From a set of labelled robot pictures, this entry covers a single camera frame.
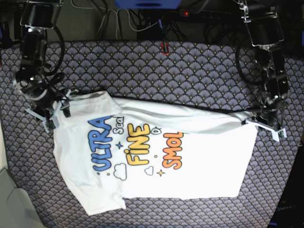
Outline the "patterned fan-motif tablecloth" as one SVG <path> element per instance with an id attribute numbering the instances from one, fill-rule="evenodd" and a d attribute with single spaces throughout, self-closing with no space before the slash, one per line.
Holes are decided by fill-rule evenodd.
<path id="1" fill-rule="evenodd" d="M 52 135 L 25 113 L 28 101 L 12 80 L 18 48 L 1 51 L 0 115 L 8 167 L 48 228 L 301 228 L 304 225 L 304 60 L 286 56 L 289 98 L 287 138 L 274 142 L 260 130 L 237 198 L 128 199 L 125 210 L 88 216 L 68 190 L 52 153 Z M 255 53 L 189 42 L 67 42 L 59 87 L 107 89 L 113 96 L 194 107 L 241 110 L 258 104 L 258 89 L 246 78 L 259 74 Z"/>

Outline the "white printed T-shirt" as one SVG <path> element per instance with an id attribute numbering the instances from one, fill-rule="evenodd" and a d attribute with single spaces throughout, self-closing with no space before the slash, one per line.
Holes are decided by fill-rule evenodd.
<path id="1" fill-rule="evenodd" d="M 85 212 L 124 209 L 131 198 L 236 197 L 257 138 L 245 114 L 73 96 L 57 114 L 54 157 Z"/>

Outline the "blue box overhead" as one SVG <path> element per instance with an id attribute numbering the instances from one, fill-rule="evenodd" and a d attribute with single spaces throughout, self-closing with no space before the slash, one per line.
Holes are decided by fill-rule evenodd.
<path id="1" fill-rule="evenodd" d="M 116 0 L 122 9 L 177 9 L 181 0 Z"/>

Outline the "black power strip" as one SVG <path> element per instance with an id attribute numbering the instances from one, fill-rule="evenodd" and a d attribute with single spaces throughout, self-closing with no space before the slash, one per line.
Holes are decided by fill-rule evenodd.
<path id="1" fill-rule="evenodd" d="M 203 10 L 195 13 L 193 9 L 181 9 L 179 14 L 182 18 L 188 21 L 205 21 L 205 20 L 226 20 L 231 19 L 233 15 L 227 12 Z"/>

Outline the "red table clamp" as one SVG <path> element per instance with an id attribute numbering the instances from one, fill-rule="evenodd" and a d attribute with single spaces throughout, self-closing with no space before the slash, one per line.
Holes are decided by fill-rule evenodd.
<path id="1" fill-rule="evenodd" d="M 169 43 L 168 42 L 162 42 L 161 43 L 161 51 L 164 55 L 169 55 L 170 49 L 169 49 Z"/>

